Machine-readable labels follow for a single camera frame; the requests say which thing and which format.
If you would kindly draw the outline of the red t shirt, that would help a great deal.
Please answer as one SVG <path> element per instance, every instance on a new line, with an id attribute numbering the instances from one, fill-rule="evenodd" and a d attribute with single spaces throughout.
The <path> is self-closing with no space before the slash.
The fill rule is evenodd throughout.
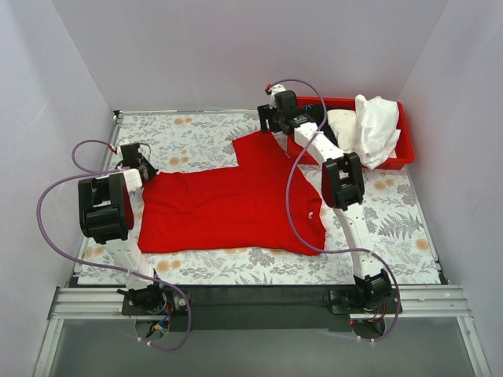
<path id="1" fill-rule="evenodd" d="M 272 134 L 233 141 L 236 167 L 160 173 L 143 190 L 146 254 L 262 247 L 316 255 L 325 246 L 321 197 Z"/>

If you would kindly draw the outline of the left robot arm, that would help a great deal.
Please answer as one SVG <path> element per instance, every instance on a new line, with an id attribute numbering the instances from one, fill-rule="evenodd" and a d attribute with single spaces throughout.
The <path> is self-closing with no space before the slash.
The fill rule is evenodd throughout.
<path id="1" fill-rule="evenodd" d="M 116 266 L 125 270 L 126 289 L 120 294 L 132 306 L 157 314 L 166 308 L 167 295 L 152 281 L 156 271 L 130 234 L 134 228 L 130 196 L 158 173 L 143 156 L 142 146 L 141 142 L 127 141 L 117 148 L 110 145 L 120 157 L 119 171 L 78 182 L 79 224 L 83 235 L 101 245 Z"/>

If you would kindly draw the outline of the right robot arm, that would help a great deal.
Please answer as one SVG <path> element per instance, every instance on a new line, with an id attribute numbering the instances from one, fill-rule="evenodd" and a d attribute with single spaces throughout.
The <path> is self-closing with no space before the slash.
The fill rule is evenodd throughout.
<path id="1" fill-rule="evenodd" d="M 321 127 L 302 112 L 296 94 L 281 84 L 269 85 L 270 103 L 257 107 L 261 131 L 282 132 L 309 153 L 321 168 L 321 196 L 333 209 L 350 248 L 354 294 L 346 306 L 373 312 L 391 297 L 392 285 L 384 263 L 373 253 L 373 242 L 362 206 L 365 192 L 360 159 L 336 147 Z"/>

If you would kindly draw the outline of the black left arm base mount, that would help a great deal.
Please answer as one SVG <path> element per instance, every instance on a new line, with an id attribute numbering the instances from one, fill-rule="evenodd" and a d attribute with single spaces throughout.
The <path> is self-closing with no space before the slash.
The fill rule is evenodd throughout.
<path id="1" fill-rule="evenodd" d="M 187 313 L 186 304 L 189 300 L 167 288 L 150 285 L 139 290 L 118 289 L 116 293 L 122 296 L 121 313 L 124 316 L 186 315 Z"/>

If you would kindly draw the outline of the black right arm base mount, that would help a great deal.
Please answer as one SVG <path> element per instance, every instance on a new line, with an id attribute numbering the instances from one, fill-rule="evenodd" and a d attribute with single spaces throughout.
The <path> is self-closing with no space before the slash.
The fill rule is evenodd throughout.
<path id="1" fill-rule="evenodd" d="M 378 317 L 382 313 L 394 313 L 398 305 L 395 290 L 387 297 L 370 302 L 353 286 L 334 287 L 324 293 L 321 300 L 329 311 L 336 315 L 365 314 Z"/>

